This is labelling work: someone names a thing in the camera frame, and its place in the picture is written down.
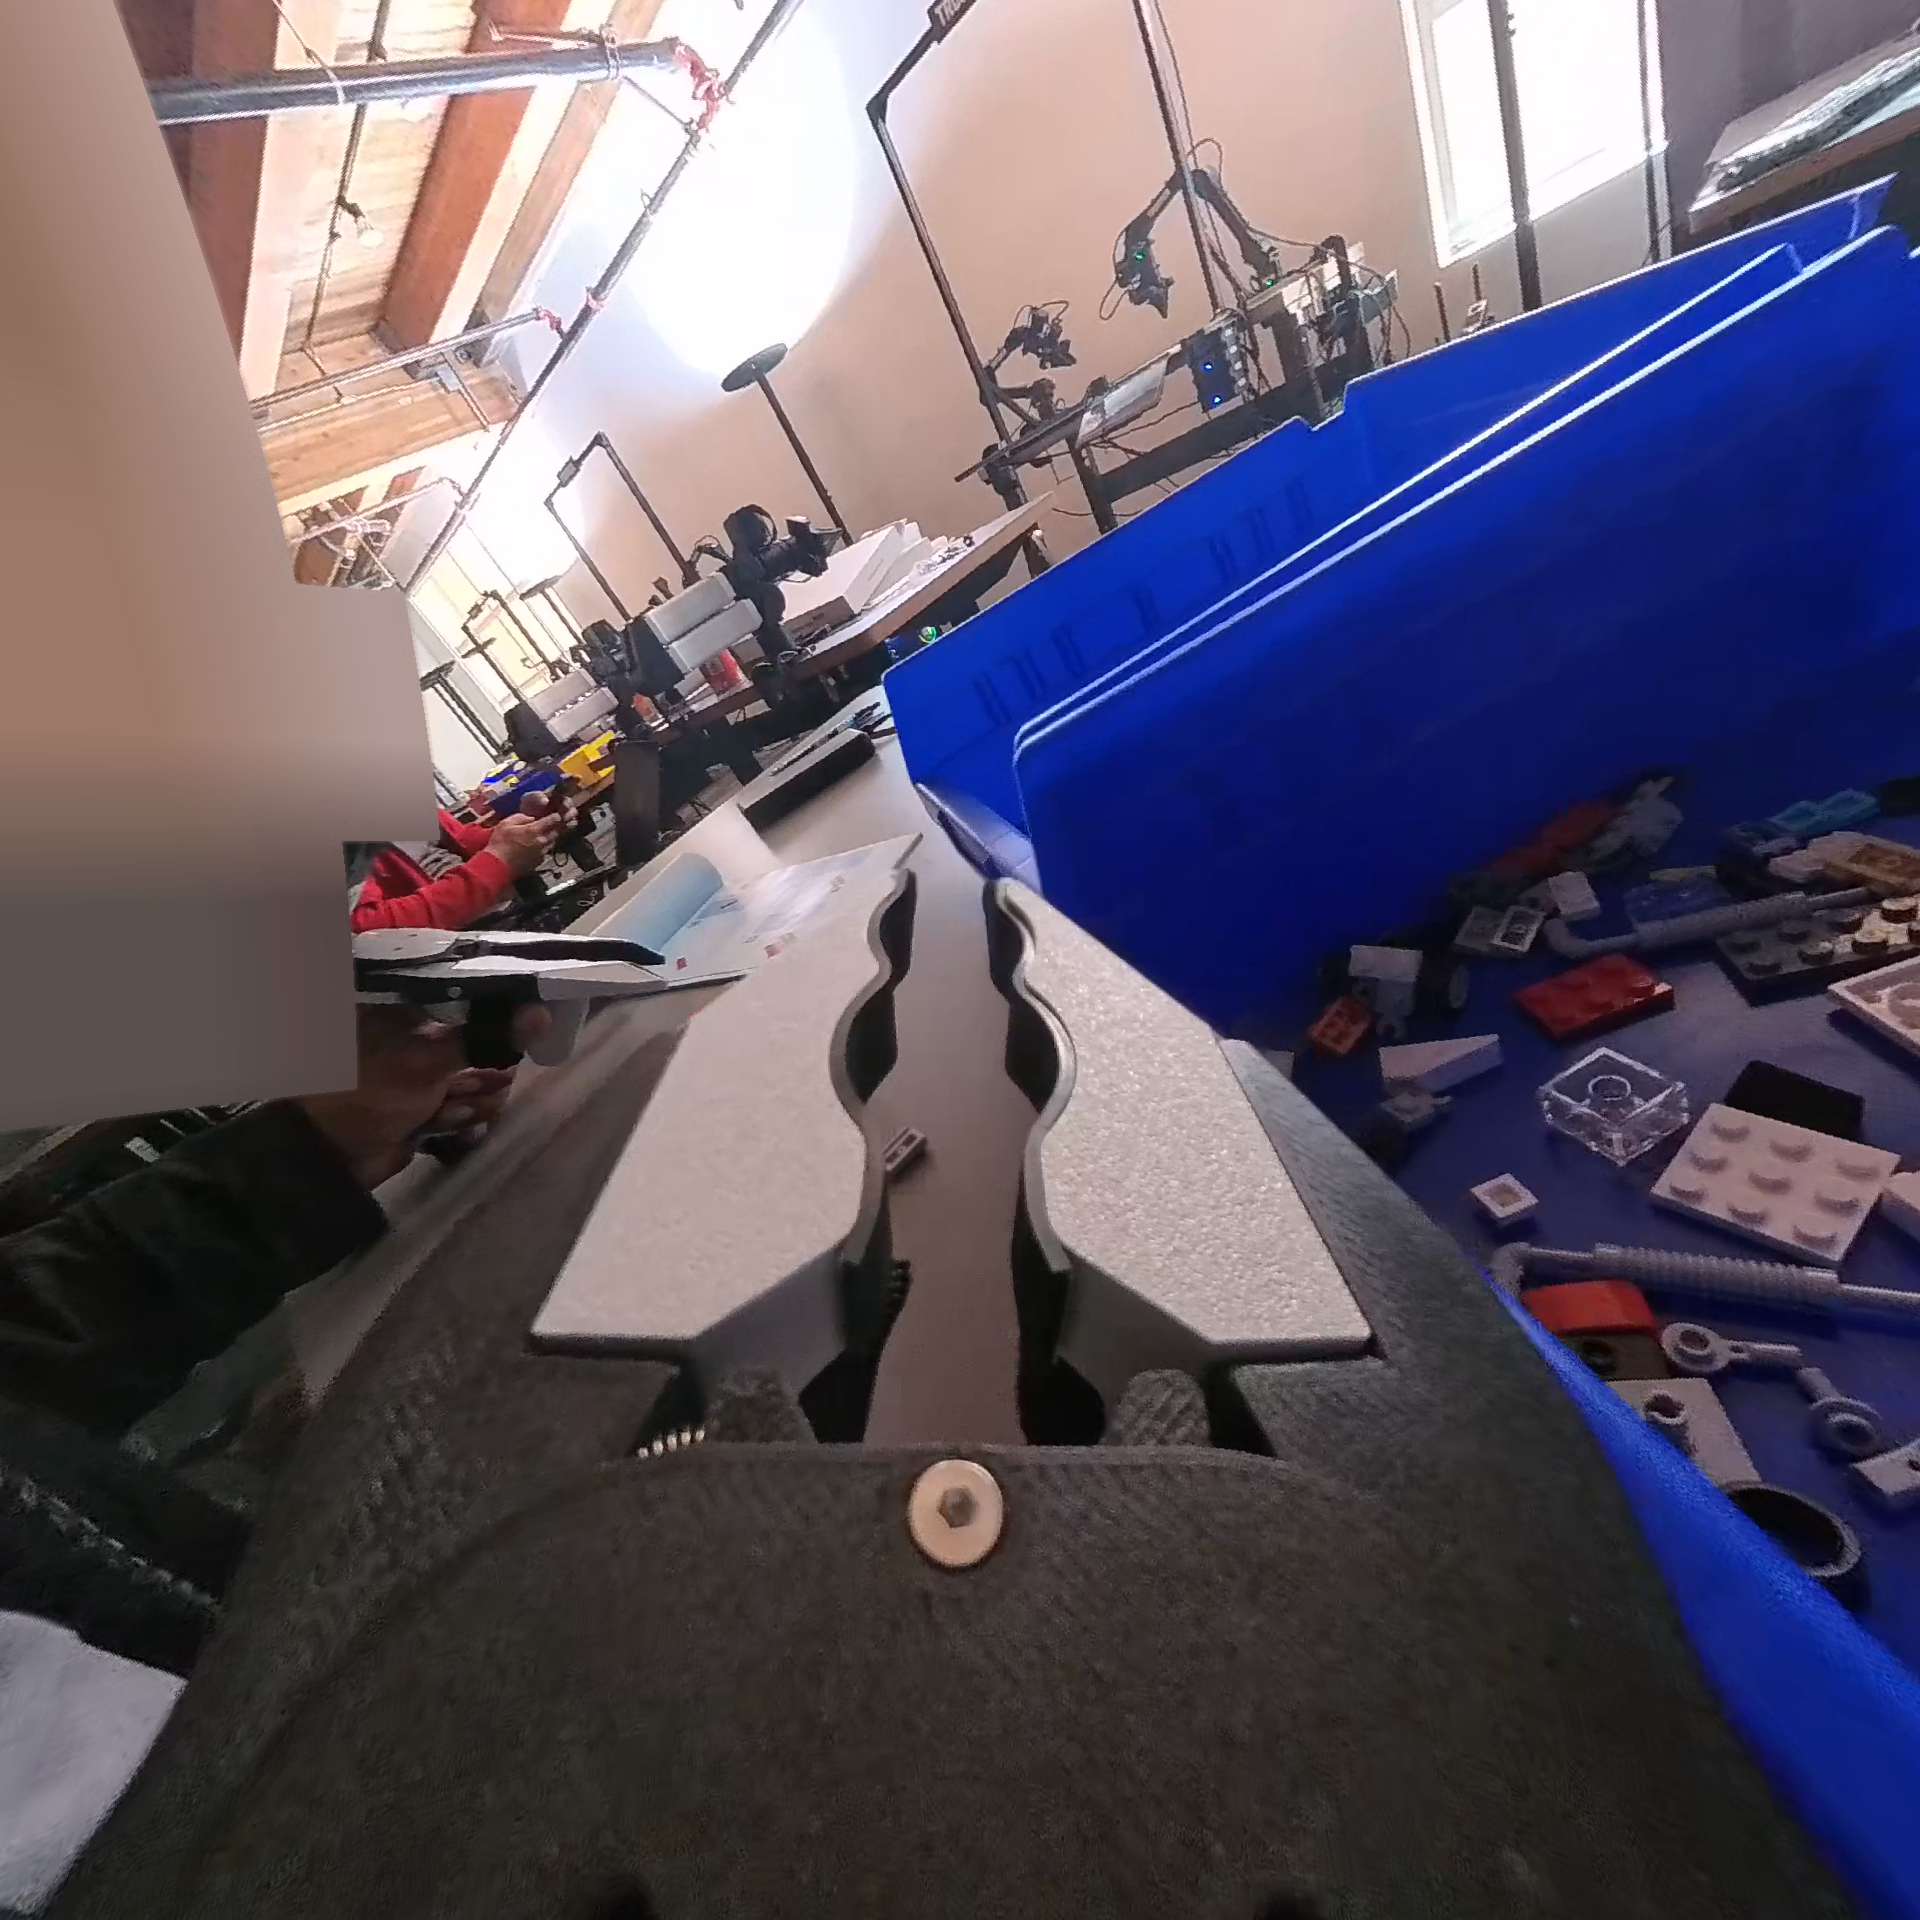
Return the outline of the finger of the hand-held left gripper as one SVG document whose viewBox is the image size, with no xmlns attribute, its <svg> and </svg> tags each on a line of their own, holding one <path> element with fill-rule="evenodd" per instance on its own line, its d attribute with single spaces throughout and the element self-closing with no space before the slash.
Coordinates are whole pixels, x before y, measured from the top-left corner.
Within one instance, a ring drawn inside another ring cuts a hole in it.
<svg viewBox="0 0 1920 1920">
<path fill-rule="evenodd" d="M 422 969 L 470 959 L 626 963 L 657 969 L 664 956 L 642 942 L 547 930 L 389 927 L 354 936 L 357 969 Z"/>
<path fill-rule="evenodd" d="M 749 970 L 671 973 L 644 964 L 540 964 L 531 970 L 529 1002 L 540 1006 L 596 1005 L 722 990 Z"/>
</svg>

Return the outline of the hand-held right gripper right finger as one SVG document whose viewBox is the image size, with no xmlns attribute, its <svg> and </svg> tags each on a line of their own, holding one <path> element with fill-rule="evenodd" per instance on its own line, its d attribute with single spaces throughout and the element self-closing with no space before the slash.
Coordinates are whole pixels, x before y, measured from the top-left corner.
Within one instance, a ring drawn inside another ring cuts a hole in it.
<svg viewBox="0 0 1920 1920">
<path fill-rule="evenodd" d="M 1027 1105 L 1021 1432 L 1113 1432 L 1140 1376 L 1350 1363 L 1374 1333 L 1211 1027 L 1014 879 L 981 894 Z"/>
</svg>

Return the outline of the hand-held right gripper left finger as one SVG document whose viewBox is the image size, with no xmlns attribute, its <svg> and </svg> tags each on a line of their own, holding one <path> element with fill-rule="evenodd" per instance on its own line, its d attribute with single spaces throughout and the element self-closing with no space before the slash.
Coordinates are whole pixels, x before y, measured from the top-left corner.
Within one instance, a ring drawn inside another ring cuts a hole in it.
<svg viewBox="0 0 1920 1920">
<path fill-rule="evenodd" d="M 774 1374 L 868 1413 L 908 1278 L 868 1107 L 900 1058 L 917 876 L 854 869 L 695 1014 L 529 1326 L 542 1354 Z"/>
</svg>

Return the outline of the blue plastic bin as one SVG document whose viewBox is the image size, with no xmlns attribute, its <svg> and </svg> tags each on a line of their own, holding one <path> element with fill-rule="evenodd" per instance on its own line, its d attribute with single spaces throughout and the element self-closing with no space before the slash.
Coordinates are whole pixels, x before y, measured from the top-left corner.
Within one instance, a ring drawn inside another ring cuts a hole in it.
<svg viewBox="0 0 1920 1920">
<path fill-rule="evenodd" d="M 1572 300 L 1356 380 L 1339 415 L 1288 422 L 1181 493 L 889 669 L 883 693 L 903 766 L 951 812 L 1025 829 L 1019 732 L 1158 644 L 1240 612 L 1320 565 L 1466 448 L 1598 370 L 1678 346 L 1882 225 L 1891 178 L 1783 212 Z"/>
<path fill-rule="evenodd" d="M 1067 722 L 1067 829 L 1277 964 L 1423 903 L 1614 769 L 1676 762 L 1915 628 L 1915 255 L 1861 233 Z M 1267 1452 L 1033 1452 L 951 1650 L 1010 1771 L 981 1894 L 1036 1917 L 1915 1917 L 1915 1678 L 1322 1122 L 1285 1118 L 1365 1384 Z"/>
</svg>

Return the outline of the person's left forearm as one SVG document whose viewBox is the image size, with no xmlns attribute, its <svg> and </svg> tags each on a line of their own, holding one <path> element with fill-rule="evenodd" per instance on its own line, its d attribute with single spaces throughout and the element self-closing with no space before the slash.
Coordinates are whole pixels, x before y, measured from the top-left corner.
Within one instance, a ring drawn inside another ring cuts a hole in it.
<svg viewBox="0 0 1920 1920">
<path fill-rule="evenodd" d="M 118 1436 L 386 1231 L 299 1108 L 252 1108 L 3 1238 L 3 1403 Z"/>
</svg>

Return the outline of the grey desk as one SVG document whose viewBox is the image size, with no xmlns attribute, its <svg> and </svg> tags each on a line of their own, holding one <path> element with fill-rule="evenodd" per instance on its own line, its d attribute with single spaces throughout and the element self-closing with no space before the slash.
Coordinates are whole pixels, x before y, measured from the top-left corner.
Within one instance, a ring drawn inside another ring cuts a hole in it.
<svg viewBox="0 0 1920 1920">
<path fill-rule="evenodd" d="M 889 1190 L 891 1250 L 908 1262 L 911 1286 L 875 1371 L 865 1439 L 1017 1445 L 1012 1237 L 1033 1113 L 1004 1069 L 1008 1010 L 992 979 L 981 879 L 927 815 L 891 737 L 872 762 L 765 833 L 728 800 L 690 829 L 684 850 L 735 885 L 911 833 L 922 841 L 910 860 L 917 879 L 910 969 L 894 990 L 895 1063 L 861 1125 L 875 1146 L 908 1129 L 926 1151 Z M 671 1044 L 659 1037 L 675 1040 L 714 998 L 679 993 L 594 1014 L 565 1067 L 519 1069 L 505 1120 L 470 1160 L 416 1163 L 379 1190 L 392 1234 L 281 1312 L 303 1414 L 320 1408 L 406 1282 L 419 1234 L 456 1220 L 472 1199 L 529 1203 L 533 1175 L 519 1165 L 545 1145 L 585 1145 L 587 1122 L 565 1117 L 564 1100 L 623 1079 L 627 1057 L 665 1057 Z"/>
</svg>

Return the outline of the person's left hand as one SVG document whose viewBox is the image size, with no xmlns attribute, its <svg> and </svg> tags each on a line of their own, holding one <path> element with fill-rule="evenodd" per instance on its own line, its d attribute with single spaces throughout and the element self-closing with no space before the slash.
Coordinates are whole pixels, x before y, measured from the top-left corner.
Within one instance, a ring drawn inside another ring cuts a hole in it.
<svg viewBox="0 0 1920 1920">
<path fill-rule="evenodd" d="M 466 1028 L 418 1006 L 357 1005 L 354 1046 L 354 1086 L 295 1096 L 291 1108 L 366 1192 L 411 1165 L 422 1140 L 482 1138 L 516 1086 L 516 1067 L 470 1064 Z"/>
</svg>

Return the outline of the light blue instruction booklet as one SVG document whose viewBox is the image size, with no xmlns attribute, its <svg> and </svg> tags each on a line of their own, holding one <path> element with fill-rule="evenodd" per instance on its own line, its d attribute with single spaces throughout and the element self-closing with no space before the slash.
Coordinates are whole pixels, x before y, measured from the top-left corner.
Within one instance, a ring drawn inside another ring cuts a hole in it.
<svg viewBox="0 0 1920 1920">
<path fill-rule="evenodd" d="M 920 833 L 725 883 L 704 856 L 673 859 L 599 923 L 599 941 L 649 948 L 668 990 L 733 983 L 781 954 L 814 921 L 878 893 L 883 901 L 920 846 Z"/>
</svg>

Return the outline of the black box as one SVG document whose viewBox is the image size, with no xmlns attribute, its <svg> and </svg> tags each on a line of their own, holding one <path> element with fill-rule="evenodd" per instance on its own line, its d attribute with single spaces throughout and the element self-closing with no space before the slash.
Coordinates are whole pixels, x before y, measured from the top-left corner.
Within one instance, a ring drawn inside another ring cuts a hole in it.
<svg viewBox="0 0 1920 1920">
<path fill-rule="evenodd" d="M 749 782 L 735 799 L 740 819 L 763 835 L 819 800 L 875 759 L 870 732 L 838 730 L 809 741 Z"/>
</svg>

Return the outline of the white topped table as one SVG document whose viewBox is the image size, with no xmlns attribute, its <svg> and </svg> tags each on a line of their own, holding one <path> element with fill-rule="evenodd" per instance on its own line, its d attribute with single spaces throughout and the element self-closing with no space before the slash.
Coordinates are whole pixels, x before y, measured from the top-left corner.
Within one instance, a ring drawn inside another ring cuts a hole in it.
<svg viewBox="0 0 1920 1920">
<path fill-rule="evenodd" d="M 955 615 L 972 618 L 990 588 L 1019 565 L 1025 547 L 1040 537 L 1051 493 L 1010 509 L 972 534 L 949 543 L 935 559 L 895 582 L 854 618 L 807 644 L 788 664 L 788 677 L 803 682 L 882 652 L 900 634 Z"/>
</svg>

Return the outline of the pile of toy bricks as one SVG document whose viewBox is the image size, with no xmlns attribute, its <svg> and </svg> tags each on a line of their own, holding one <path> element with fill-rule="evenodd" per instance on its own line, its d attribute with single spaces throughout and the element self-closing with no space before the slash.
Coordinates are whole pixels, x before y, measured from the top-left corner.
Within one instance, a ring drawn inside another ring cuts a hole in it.
<svg viewBox="0 0 1920 1920">
<path fill-rule="evenodd" d="M 1274 1064 L 1845 1606 L 1915 1585 L 1915 780 L 1579 804 Z"/>
</svg>

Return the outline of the person's torso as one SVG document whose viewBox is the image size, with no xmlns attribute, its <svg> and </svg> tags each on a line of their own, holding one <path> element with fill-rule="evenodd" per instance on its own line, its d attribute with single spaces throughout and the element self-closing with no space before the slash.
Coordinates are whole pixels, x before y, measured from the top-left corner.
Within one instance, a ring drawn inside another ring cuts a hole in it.
<svg viewBox="0 0 1920 1920">
<path fill-rule="evenodd" d="M 3 1917 L 48 1909 L 131 1787 L 254 1520 L 149 1452 L 3 1404 Z"/>
</svg>

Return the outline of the equipment workbench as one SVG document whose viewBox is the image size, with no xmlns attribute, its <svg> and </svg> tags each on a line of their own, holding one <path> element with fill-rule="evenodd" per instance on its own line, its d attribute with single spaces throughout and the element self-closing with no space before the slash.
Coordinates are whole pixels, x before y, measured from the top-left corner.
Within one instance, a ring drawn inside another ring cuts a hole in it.
<svg viewBox="0 0 1920 1920">
<path fill-rule="evenodd" d="M 1331 235 L 1135 370 L 1091 380 L 1079 399 L 1057 401 L 1045 380 L 1002 389 L 1012 434 L 963 476 L 1012 500 L 1027 472 L 1065 471 L 1083 499 L 1073 516 L 1107 534 L 1132 503 L 1158 505 L 1279 426 L 1328 422 L 1358 378 L 1407 348 L 1397 272 L 1370 266 L 1358 245 Z"/>
</svg>

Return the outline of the metal ceiling pipe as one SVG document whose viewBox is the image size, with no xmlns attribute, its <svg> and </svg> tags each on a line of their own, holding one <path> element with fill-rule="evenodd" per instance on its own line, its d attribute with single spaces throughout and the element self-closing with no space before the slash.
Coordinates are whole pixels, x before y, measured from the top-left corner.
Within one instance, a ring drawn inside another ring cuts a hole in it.
<svg viewBox="0 0 1920 1920">
<path fill-rule="evenodd" d="M 436 61 L 371 61 L 354 66 L 310 64 L 244 77 L 180 77 L 152 80 L 148 101 L 155 125 L 198 128 L 305 114 L 436 102 L 540 84 L 618 84 L 640 75 L 679 75 L 706 102 L 723 95 L 723 80 L 692 46 L 675 41 L 547 43 L 516 53 L 462 54 Z"/>
</svg>

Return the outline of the window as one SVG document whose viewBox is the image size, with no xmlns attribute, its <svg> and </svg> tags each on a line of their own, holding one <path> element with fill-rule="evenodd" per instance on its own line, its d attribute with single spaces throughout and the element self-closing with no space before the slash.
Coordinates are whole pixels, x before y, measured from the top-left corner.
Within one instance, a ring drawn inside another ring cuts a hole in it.
<svg viewBox="0 0 1920 1920">
<path fill-rule="evenodd" d="M 1513 233 L 1491 13 L 1402 3 L 1428 219 L 1449 268 Z M 1665 150 L 1652 5 L 1511 3 L 1510 77 L 1533 221 Z"/>
</svg>

